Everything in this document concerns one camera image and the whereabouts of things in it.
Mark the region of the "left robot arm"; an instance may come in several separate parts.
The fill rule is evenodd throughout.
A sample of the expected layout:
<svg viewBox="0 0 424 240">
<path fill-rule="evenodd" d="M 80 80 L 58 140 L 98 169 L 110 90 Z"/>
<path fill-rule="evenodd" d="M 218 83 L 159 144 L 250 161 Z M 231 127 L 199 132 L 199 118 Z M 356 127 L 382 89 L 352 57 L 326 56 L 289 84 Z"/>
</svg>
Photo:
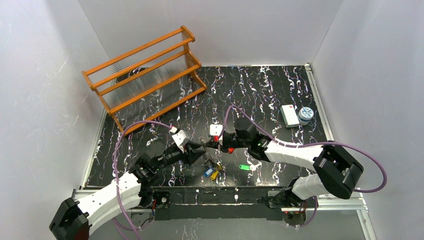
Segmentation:
<svg viewBox="0 0 424 240">
<path fill-rule="evenodd" d="M 177 162 L 191 165 L 205 153 L 201 144 L 192 141 L 184 146 L 173 143 L 168 147 L 154 142 L 119 180 L 82 198 L 69 197 L 62 201 L 49 230 L 57 240 L 87 240 L 104 223 L 137 207 L 142 191 L 156 181 L 159 171 Z"/>
</svg>

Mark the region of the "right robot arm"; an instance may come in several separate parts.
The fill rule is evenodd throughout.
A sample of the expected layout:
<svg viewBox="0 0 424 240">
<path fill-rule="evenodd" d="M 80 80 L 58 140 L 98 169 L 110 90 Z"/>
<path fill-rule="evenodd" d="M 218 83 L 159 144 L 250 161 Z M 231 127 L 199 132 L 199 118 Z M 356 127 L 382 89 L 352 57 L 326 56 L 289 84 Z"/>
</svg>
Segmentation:
<svg viewBox="0 0 424 240">
<path fill-rule="evenodd" d="M 246 117 L 234 122 L 233 133 L 224 131 L 221 124 L 209 126 L 208 148 L 224 153 L 234 149 L 247 149 L 258 160 L 286 163 L 314 171 L 314 174 L 292 180 L 285 189 L 285 198 L 296 201 L 331 194 L 349 199 L 364 172 L 363 166 L 342 146 L 319 144 L 308 147 L 291 147 L 291 143 L 272 139 L 259 132 Z"/>
</svg>

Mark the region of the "yellow key tag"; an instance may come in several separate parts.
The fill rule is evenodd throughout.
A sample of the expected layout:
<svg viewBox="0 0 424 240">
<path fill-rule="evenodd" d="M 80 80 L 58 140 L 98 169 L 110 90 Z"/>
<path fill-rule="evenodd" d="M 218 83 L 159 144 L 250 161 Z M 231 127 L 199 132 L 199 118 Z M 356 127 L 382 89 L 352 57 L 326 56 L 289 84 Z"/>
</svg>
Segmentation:
<svg viewBox="0 0 424 240">
<path fill-rule="evenodd" d="M 217 177 L 219 176 L 220 172 L 223 170 L 223 167 L 221 165 L 217 165 L 214 168 L 213 173 L 210 175 L 210 180 L 211 181 L 215 181 L 217 179 Z"/>
</svg>

